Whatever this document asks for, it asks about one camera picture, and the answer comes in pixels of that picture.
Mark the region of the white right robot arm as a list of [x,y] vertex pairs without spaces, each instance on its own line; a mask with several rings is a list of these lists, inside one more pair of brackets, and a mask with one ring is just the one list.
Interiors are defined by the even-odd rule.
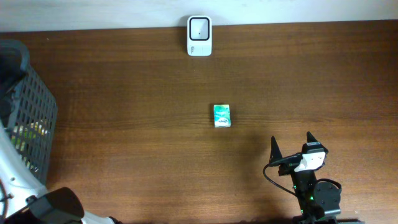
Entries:
[[[337,219],[341,213],[342,185],[331,179],[318,179],[315,172],[325,165],[328,149],[311,132],[306,133],[307,142],[298,153],[284,157],[277,140],[271,137],[271,153],[263,168],[264,177],[281,190],[293,195],[300,207],[300,216],[292,223],[361,223],[358,219]],[[273,181],[267,174],[269,167],[278,167],[278,175],[289,175],[293,189],[289,190]]]

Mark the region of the dark grey plastic basket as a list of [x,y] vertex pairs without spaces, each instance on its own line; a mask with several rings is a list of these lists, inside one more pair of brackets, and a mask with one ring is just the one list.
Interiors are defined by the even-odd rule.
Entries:
[[1,122],[24,165],[47,182],[57,120],[55,97],[30,65],[28,48],[1,40]]

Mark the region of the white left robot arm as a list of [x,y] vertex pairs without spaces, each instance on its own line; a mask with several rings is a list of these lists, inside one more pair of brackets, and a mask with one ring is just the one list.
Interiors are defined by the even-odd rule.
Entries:
[[4,127],[1,127],[1,223],[120,223],[83,209],[68,187],[52,192],[22,162]]

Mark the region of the green tissue pack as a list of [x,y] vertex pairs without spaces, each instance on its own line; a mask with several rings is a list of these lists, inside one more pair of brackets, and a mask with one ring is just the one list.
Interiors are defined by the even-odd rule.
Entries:
[[213,106],[214,125],[216,128],[229,128],[231,126],[231,112],[229,105]]

